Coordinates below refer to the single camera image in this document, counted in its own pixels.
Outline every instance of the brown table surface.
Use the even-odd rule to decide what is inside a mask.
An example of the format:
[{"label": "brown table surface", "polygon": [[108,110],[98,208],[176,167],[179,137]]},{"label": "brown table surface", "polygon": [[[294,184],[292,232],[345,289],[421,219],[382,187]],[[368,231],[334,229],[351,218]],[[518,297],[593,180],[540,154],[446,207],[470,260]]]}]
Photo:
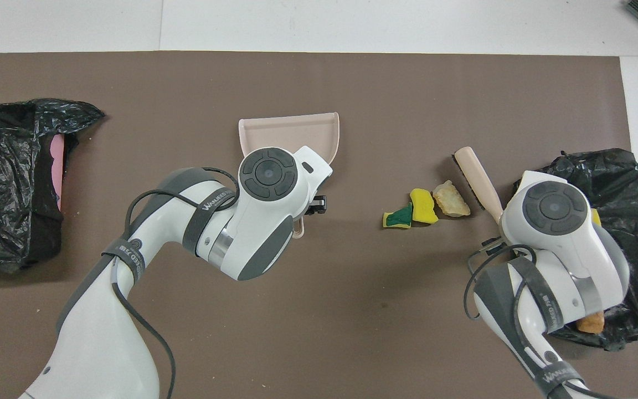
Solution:
[{"label": "brown table surface", "polygon": [[[336,111],[341,143],[273,269],[236,283],[162,248],[131,301],[177,358],[174,397],[539,397],[483,321],[464,316],[466,256],[498,234],[472,217],[383,230],[415,187],[452,179],[472,146],[506,203],[525,169],[630,147],[617,58],[296,53],[0,54],[0,102],[88,101],[109,116],[81,138],[63,187],[63,250],[0,274],[0,398],[45,366],[55,320],[127,205],[172,170],[241,161],[238,119]],[[162,391],[169,366],[157,362]],[[608,353],[551,339],[590,388],[638,397],[638,342]]]}]

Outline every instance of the gray circular joint cover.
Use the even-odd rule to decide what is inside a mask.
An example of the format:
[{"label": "gray circular joint cover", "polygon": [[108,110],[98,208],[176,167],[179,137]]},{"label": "gray circular joint cover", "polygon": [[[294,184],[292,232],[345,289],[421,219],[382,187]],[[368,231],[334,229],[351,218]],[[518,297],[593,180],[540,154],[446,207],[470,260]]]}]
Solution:
[{"label": "gray circular joint cover", "polygon": [[587,200],[578,190],[561,182],[540,182],[523,199],[526,222],[549,236],[577,230],[587,219]]},{"label": "gray circular joint cover", "polygon": [[297,184],[294,157],[278,147],[253,151],[240,165],[240,182],[257,200],[284,198]]}]

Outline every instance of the beige dustpan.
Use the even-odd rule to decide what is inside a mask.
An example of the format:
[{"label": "beige dustpan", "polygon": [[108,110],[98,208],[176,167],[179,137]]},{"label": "beige dustpan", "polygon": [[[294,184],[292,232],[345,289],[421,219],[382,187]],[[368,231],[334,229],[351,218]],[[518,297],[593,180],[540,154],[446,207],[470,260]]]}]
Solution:
[{"label": "beige dustpan", "polygon": [[[308,146],[331,164],[339,149],[339,114],[282,116],[279,118],[240,119],[240,147],[243,156],[262,147],[280,147],[296,152]],[[294,224],[292,237],[304,234],[304,219]]]}]

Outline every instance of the gray strap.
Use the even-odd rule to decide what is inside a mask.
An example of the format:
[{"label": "gray strap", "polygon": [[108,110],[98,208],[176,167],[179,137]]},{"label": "gray strap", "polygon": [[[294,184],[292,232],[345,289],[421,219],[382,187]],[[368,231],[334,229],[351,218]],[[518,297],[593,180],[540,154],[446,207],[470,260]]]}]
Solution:
[{"label": "gray strap", "polygon": [[144,256],[127,240],[117,238],[103,251],[103,255],[117,256],[124,262],[127,267],[132,271],[134,275],[135,283],[139,280],[140,275],[147,267],[144,261]]},{"label": "gray strap", "polygon": [[192,252],[193,255],[198,256],[198,253],[195,252],[195,248],[198,245],[198,240],[200,240],[200,235],[203,234],[203,230],[205,230],[208,222],[210,222],[210,217],[213,216],[213,212],[215,212],[220,205],[233,197],[235,197],[235,194],[232,190],[221,187],[198,204],[184,231],[184,240],[182,240],[184,248]]},{"label": "gray strap", "polygon": [[553,295],[553,291],[550,289],[548,282],[543,278],[543,275],[538,271],[535,265],[523,256],[512,260],[510,265],[516,269],[525,281],[528,289],[531,290],[533,299],[536,301],[538,309],[548,328],[547,332],[552,333],[562,328],[565,323],[558,301],[555,299],[555,295]]},{"label": "gray strap", "polygon": [[544,397],[548,397],[553,389],[570,380],[582,381],[582,377],[566,361],[557,361],[545,366],[536,372],[533,379]]}]

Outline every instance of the trash bag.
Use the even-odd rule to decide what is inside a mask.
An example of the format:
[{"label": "trash bag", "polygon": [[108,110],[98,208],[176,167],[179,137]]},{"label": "trash bag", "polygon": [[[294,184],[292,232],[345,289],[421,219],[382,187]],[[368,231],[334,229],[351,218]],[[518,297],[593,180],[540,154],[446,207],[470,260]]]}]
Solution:
[{"label": "trash bag", "polygon": [[104,113],[91,104],[35,99],[0,104],[0,270],[13,273],[58,254],[63,215],[53,187],[51,141],[76,134]]},{"label": "trash bag", "polygon": [[622,149],[580,152],[557,157],[538,170],[567,179],[600,214],[602,227],[620,245],[630,265],[630,285],[622,304],[605,310],[600,334],[578,331],[575,323],[550,335],[606,351],[619,351],[638,340],[638,163]]}]

